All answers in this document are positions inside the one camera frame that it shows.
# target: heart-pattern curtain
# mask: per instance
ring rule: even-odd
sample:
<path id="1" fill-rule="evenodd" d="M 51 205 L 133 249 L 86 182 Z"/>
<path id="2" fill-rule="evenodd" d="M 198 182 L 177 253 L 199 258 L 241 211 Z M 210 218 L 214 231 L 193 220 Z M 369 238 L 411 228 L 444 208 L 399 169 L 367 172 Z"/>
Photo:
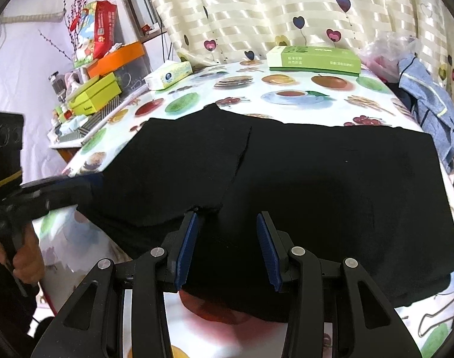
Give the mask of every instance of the heart-pattern curtain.
<path id="1" fill-rule="evenodd" d="M 419 57 L 454 100 L 454 19 L 441 0 L 152 0 L 181 60 L 265 58 L 276 45 L 360 49 L 381 31 L 422 41 Z"/>

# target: window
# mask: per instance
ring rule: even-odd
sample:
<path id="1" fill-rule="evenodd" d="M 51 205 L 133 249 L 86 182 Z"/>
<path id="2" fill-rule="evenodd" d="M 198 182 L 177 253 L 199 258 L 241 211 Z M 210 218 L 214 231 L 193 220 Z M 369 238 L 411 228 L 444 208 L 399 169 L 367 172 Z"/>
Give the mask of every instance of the window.
<path id="1" fill-rule="evenodd" d="M 151 0 L 124 0 L 124 4 L 141 42 L 161 34 L 161 19 Z"/>

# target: red package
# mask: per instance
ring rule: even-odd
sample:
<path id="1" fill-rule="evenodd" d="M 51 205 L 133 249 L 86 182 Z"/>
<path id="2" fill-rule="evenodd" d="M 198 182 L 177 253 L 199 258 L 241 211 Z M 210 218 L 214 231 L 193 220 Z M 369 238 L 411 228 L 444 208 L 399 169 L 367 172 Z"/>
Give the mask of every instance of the red package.
<path id="1" fill-rule="evenodd" d="M 75 67 L 101 59 L 114 45 L 117 7 L 109 1 L 94 1 L 82 10 Z"/>

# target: blue jacket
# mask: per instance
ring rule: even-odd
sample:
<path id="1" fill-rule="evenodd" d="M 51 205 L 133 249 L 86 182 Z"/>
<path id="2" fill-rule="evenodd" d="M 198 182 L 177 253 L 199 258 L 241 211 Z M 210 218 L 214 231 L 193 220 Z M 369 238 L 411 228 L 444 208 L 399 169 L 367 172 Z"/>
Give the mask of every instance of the blue jacket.
<path id="1" fill-rule="evenodd" d="M 448 173 L 454 170 L 454 104 L 448 92 L 429 75 L 424 65 L 410 54 L 399 61 L 399 87 L 417 99 L 412 108 L 424 132 L 434 145 Z"/>

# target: tablecloth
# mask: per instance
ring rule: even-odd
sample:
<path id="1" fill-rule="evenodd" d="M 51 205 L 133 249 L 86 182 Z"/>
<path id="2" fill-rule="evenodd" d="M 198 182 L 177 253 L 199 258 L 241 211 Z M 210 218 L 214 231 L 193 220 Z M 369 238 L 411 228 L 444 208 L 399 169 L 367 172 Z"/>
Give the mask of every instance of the tablecloth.
<path id="1" fill-rule="evenodd" d="M 133 99 L 74 156 L 64 173 L 102 171 L 151 117 L 176 119 L 216 102 L 227 111 L 283 123 L 327 126 L 378 125 L 421 131 L 414 118 L 374 74 L 359 77 L 313 72 L 271 72 L 265 61 L 242 61 L 199 71 L 170 88 Z M 454 188 L 441 166 L 454 219 Z M 101 258 L 116 263 L 126 254 L 74 207 L 35 222 L 46 264 L 43 288 L 59 310 Z M 268 323 L 186 293 L 165 294 L 171 343 L 177 358 L 279 357 L 286 325 Z M 131 347 L 130 299 L 125 302 L 125 356 Z M 424 357 L 437 350 L 454 317 L 454 273 L 448 289 L 397 308 Z M 331 325 L 325 324 L 325 344 Z M 331 356 L 326 347 L 324 356 Z"/>

